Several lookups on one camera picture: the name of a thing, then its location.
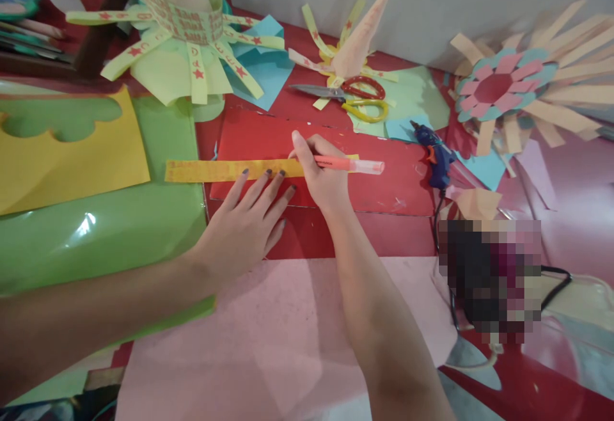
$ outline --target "glue gun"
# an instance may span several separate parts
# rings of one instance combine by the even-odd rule
[[[450,165],[457,159],[441,138],[430,128],[410,120],[416,131],[418,142],[429,151],[427,160],[431,163],[432,176],[429,185],[435,189],[444,190],[450,184]]]

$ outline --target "pink highlighter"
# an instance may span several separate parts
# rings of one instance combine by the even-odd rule
[[[353,160],[347,157],[329,157],[328,155],[314,155],[313,158],[319,166],[334,170],[354,171],[356,173],[368,173],[369,175],[381,175],[384,171],[383,162]]]

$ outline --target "scissors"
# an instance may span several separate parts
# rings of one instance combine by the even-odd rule
[[[364,83],[370,85],[371,87],[375,88],[376,94],[367,93],[366,91],[353,87],[352,84],[355,83]],[[342,108],[344,108],[350,114],[355,115],[360,120],[364,120],[368,123],[381,122],[388,115],[388,104],[384,101],[384,97],[386,96],[386,90],[384,90],[384,87],[382,87],[377,81],[373,80],[371,77],[365,77],[363,75],[351,77],[345,82],[343,82],[340,88],[328,88],[318,85],[290,85],[290,87],[320,98],[331,98],[339,100],[343,103],[343,105],[341,106]],[[346,93],[351,93],[364,99],[347,100],[345,99]],[[377,117],[371,117],[362,113],[354,106],[379,106],[382,108],[382,113]]]

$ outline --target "red scissors handle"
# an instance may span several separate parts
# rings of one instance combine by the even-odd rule
[[[359,88],[355,88],[352,84],[355,83],[364,83],[375,88],[377,94],[367,93],[366,91],[360,90]],[[382,87],[376,80],[373,80],[371,77],[366,77],[364,75],[357,75],[356,77],[350,77],[348,80],[343,82],[341,85],[342,90],[345,93],[351,93],[361,98],[367,99],[384,99],[386,97],[386,90]]]

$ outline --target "paper cone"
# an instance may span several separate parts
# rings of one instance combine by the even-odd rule
[[[333,58],[332,66],[338,77],[348,79],[360,75],[387,2],[375,1]]]

